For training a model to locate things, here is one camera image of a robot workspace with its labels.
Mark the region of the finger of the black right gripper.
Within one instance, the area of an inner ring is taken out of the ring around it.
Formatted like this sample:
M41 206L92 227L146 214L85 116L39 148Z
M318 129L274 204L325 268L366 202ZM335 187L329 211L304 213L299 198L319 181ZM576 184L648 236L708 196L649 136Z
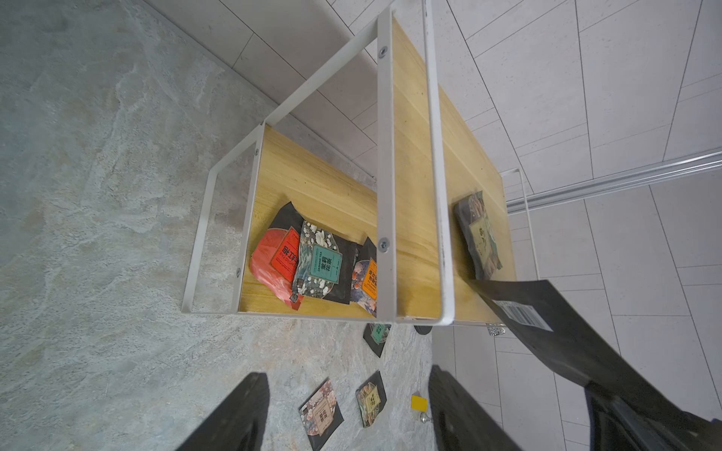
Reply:
M591 450L719 450L721 422L686 416L693 430L665 426L634 411L596 383L585 387Z

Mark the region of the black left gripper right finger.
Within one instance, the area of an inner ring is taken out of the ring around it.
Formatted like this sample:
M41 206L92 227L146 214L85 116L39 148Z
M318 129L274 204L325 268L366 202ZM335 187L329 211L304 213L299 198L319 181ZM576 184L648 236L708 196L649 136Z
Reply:
M439 450L521 450L462 385L432 366L428 390Z

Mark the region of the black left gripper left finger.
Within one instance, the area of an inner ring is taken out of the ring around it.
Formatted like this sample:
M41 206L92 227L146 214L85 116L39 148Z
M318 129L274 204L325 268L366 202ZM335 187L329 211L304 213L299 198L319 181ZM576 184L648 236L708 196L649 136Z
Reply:
M267 375L251 372L177 450L260 450L269 405Z

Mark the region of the yellow olive tea bag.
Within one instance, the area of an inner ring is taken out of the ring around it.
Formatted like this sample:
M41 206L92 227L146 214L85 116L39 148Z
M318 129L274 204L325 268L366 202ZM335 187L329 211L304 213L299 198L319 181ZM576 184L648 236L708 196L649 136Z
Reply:
M372 374L355 392L363 428L370 428L387 405L387 393L380 371Z

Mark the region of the green label top tea bag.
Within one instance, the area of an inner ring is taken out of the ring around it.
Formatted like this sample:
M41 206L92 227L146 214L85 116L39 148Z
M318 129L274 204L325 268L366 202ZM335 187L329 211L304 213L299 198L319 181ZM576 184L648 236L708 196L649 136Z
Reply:
M382 323L368 323L364 329L363 339L377 357L383 354L390 329L390 324Z

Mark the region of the orange label black tea bag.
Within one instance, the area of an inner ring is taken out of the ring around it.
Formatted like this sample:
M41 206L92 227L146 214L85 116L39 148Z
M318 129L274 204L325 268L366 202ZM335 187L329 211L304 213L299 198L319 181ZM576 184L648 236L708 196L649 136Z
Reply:
M615 351L547 280L468 283L550 370L583 388L596 383L634 411L665 426L693 430L683 411Z

